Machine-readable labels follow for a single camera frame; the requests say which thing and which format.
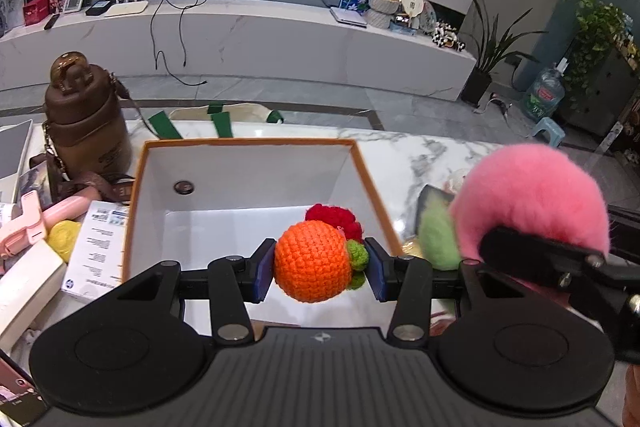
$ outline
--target gray cabinet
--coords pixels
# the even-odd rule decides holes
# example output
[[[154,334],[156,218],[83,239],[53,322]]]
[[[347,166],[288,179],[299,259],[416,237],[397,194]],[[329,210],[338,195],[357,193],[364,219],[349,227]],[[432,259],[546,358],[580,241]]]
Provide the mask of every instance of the gray cabinet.
[[[578,109],[563,104],[559,114],[566,123],[604,137],[618,121],[640,80],[620,52],[613,49],[593,73],[591,82],[593,92],[580,101]]]

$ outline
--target pink fluffy pom-pom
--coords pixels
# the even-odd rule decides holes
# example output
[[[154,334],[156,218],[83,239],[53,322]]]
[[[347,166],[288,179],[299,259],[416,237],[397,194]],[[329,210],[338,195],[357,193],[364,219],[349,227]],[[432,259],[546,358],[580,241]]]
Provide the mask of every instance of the pink fluffy pom-pom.
[[[463,257],[480,259],[498,225],[609,252],[609,218],[598,184],[556,149],[503,147],[474,167],[450,206]]]

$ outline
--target cow figurine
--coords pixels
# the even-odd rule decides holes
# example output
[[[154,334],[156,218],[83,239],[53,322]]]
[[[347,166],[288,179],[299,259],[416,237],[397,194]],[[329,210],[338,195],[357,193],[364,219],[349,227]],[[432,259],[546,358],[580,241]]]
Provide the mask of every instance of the cow figurine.
[[[458,39],[456,29],[444,22],[436,23],[431,40],[439,48],[452,48],[459,52],[466,48],[466,44]]]

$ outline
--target woven basket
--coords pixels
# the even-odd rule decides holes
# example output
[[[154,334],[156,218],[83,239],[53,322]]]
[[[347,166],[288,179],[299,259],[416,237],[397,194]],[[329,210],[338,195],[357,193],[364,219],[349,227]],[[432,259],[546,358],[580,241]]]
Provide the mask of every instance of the woven basket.
[[[386,30],[391,24],[391,15],[389,15],[388,13],[377,12],[373,8],[371,8],[364,12],[364,20],[366,20],[367,24],[373,26],[374,28]]]
[[[391,0],[369,0],[369,6],[375,11],[392,15],[398,11],[400,1]]]

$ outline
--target pink selfie stick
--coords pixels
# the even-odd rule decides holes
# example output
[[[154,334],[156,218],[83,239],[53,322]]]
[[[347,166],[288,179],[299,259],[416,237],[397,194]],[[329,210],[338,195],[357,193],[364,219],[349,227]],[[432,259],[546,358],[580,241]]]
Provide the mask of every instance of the pink selfie stick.
[[[76,219],[82,216],[92,201],[100,200],[100,192],[94,187],[86,187],[77,194],[69,196],[60,203],[54,204],[42,213],[42,219],[47,230],[51,230],[53,225],[65,219]]]
[[[43,212],[35,190],[23,195],[20,200],[22,215],[0,228],[0,259],[16,255],[36,241],[46,239],[47,230],[53,225],[84,214],[91,202],[99,199],[100,193],[93,187],[87,187]]]

